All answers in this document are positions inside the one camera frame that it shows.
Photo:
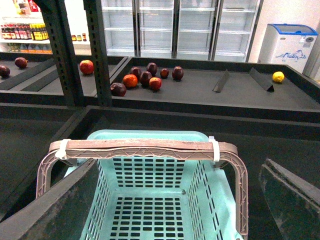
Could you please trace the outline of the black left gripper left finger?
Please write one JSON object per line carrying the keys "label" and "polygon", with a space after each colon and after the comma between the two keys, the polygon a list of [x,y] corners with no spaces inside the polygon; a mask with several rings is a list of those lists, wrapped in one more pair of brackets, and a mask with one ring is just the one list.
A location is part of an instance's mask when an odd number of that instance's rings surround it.
{"label": "black left gripper left finger", "polygon": [[90,159],[0,224],[2,240],[78,240],[85,227],[99,178]]}

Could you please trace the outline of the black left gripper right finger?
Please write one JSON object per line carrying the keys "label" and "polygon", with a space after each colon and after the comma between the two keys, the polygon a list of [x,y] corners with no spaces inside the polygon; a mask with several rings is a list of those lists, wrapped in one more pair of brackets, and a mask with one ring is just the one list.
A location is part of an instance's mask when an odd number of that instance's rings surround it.
{"label": "black left gripper right finger", "polygon": [[320,238],[320,189],[271,159],[260,168],[259,182],[284,240]]}

